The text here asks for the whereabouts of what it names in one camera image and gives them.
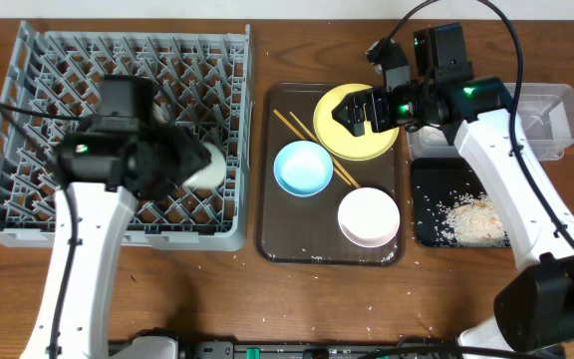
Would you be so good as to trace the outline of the white plate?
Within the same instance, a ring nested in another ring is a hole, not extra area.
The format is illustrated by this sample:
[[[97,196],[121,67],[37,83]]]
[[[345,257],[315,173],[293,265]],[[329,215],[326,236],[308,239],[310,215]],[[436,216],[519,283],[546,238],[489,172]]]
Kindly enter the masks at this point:
[[[389,243],[401,226],[401,212],[386,192],[361,187],[349,192],[340,202],[338,225],[344,236],[365,248]]]

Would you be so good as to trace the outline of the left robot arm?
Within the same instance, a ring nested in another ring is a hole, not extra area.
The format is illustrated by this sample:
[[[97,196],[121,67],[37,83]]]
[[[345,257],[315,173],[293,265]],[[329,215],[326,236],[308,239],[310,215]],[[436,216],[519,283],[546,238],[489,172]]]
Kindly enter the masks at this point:
[[[42,303],[25,358],[108,358],[120,248],[141,200],[187,185],[215,189],[226,160],[155,103],[162,86],[107,75],[95,114],[53,148],[56,230]]]

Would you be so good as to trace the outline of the small white cup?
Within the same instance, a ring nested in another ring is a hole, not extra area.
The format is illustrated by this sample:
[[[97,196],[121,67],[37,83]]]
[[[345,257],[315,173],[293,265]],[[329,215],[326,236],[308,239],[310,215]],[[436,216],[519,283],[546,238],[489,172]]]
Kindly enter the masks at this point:
[[[212,143],[202,143],[210,153],[210,164],[188,178],[182,185],[198,189],[214,189],[226,178],[227,164],[221,150]]]

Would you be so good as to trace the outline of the light blue bowl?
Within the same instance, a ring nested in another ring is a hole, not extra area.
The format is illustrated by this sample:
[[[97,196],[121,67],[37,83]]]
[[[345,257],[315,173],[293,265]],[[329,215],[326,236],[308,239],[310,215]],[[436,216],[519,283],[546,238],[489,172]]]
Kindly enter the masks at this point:
[[[273,163],[278,185],[297,197],[309,197],[321,192],[334,175],[331,156],[320,145],[296,141],[283,147]]]

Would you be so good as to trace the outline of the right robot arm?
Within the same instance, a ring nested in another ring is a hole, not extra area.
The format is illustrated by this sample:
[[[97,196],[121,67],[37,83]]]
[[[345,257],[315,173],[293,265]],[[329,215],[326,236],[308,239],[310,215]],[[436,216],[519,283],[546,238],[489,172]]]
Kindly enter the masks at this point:
[[[459,24],[416,31],[418,78],[391,38],[368,53],[382,86],[346,95],[333,119],[366,131],[441,131],[481,181],[510,240],[518,274],[494,299],[493,314],[462,332],[465,357],[518,358],[574,339],[574,215],[529,146],[516,113],[519,93],[477,78]]]

